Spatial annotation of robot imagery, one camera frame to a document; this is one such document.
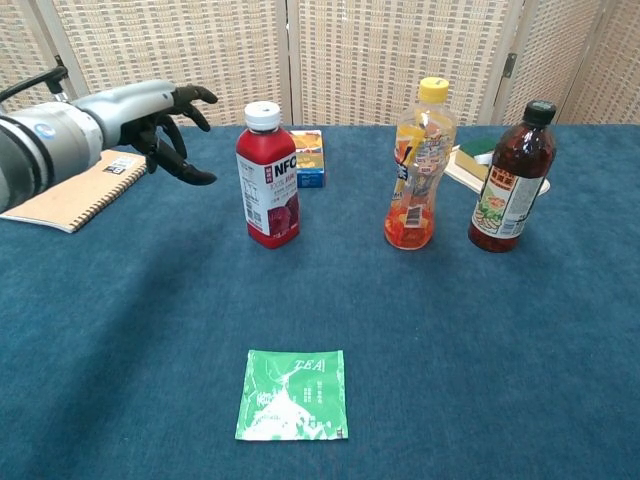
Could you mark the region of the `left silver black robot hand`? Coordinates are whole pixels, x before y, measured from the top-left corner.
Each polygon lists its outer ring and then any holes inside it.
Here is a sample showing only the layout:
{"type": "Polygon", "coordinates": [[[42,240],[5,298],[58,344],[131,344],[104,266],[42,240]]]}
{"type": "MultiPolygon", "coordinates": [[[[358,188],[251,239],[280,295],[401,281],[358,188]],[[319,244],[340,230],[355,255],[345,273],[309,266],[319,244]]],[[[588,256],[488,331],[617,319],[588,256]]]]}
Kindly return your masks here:
{"type": "Polygon", "coordinates": [[[193,105],[196,100],[215,104],[218,97],[204,86],[147,80],[90,94],[72,105],[100,126],[104,148],[131,146],[145,157],[150,174],[162,168],[184,183],[205,186],[217,177],[186,161],[184,139],[173,120],[175,115],[183,115],[208,132],[207,119],[193,105]]]}

